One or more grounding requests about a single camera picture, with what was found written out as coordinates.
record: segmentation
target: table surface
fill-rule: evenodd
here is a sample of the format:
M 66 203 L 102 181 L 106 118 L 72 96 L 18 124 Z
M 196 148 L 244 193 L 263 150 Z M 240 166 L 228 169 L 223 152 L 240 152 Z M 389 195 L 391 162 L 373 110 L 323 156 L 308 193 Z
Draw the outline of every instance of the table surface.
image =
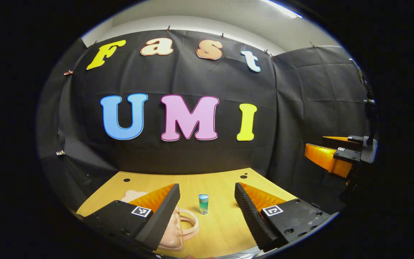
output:
M 158 254 L 183 258 L 192 255 L 197 258 L 225 256 L 256 246 L 245 219 L 234 198 L 235 183 L 243 182 L 283 200 L 296 199 L 294 195 L 278 187 L 251 168 L 228 172 L 194 175 L 153 175 L 118 172 L 76 212 L 84 217 L 94 213 L 113 200 L 120 200 L 127 190 L 152 192 L 169 184 L 178 183 L 180 200 L 178 206 L 193 212 L 199 219 L 199 233 L 184 243 L 182 251 L 158 249 Z M 209 195 L 208 213 L 199 213 L 199 194 Z M 191 228 L 182 222 L 182 228 Z

